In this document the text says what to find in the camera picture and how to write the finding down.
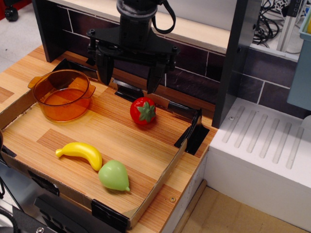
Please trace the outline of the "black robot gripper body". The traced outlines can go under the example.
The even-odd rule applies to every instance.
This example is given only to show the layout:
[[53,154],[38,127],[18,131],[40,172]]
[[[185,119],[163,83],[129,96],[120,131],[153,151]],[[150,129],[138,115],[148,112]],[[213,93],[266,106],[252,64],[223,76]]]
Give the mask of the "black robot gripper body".
[[169,70],[172,70],[180,49],[157,36],[151,29],[152,26],[156,26],[154,12],[142,12],[141,15],[121,13],[119,26],[88,30],[88,53],[92,54],[95,63],[96,51],[100,51],[114,60],[149,67],[156,63],[167,64]]

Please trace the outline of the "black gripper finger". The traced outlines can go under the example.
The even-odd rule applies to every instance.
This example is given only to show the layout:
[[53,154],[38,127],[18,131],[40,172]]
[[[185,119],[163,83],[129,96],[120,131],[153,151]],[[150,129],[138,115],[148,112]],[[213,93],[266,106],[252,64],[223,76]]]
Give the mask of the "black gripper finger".
[[96,51],[95,61],[99,80],[103,84],[109,85],[114,69],[114,59],[100,51]]
[[167,64],[156,63],[155,66],[149,68],[147,78],[147,93],[152,94],[158,88],[162,78],[169,71]]

